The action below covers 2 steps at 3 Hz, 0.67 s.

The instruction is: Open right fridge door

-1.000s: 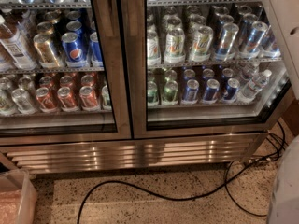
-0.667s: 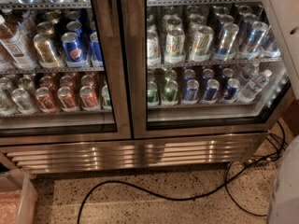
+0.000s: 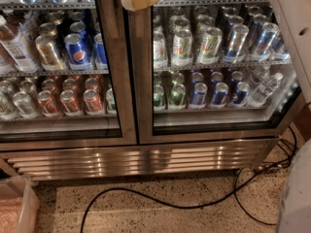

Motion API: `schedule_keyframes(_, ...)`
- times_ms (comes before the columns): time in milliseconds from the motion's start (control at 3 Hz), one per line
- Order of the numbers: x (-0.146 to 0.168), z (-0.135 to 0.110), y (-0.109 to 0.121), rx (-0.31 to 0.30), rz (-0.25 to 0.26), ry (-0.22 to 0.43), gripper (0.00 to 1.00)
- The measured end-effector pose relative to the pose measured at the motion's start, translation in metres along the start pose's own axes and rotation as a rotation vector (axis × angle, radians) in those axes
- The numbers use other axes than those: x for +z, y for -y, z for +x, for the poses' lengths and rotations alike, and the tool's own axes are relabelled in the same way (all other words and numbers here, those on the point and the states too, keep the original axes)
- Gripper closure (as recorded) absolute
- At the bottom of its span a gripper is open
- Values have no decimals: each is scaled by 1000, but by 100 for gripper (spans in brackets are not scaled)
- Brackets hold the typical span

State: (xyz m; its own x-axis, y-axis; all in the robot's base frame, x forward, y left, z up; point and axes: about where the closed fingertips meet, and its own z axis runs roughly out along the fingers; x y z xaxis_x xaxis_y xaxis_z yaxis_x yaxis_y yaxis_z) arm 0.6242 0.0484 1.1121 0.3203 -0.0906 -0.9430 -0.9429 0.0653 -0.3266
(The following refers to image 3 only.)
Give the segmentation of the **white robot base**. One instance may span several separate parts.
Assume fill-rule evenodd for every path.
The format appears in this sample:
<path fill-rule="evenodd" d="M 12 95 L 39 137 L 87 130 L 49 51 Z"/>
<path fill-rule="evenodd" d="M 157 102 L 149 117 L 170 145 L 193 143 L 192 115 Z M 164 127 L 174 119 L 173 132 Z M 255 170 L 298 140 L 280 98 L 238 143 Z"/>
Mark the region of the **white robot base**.
<path fill-rule="evenodd" d="M 281 196 L 276 233 L 311 233 L 311 139 L 293 159 Z"/>

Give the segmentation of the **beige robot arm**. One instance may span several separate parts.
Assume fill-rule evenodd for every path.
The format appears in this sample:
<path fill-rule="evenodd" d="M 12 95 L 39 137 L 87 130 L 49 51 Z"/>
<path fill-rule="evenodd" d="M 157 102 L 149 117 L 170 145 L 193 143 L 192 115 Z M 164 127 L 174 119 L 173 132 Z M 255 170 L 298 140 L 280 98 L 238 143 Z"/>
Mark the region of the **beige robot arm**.
<path fill-rule="evenodd" d="M 151 7 L 160 0 L 121 0 L 129 11 Z M 307 104 L 311 103 L 311 0 L 268 0 L 289 48 Z"/>

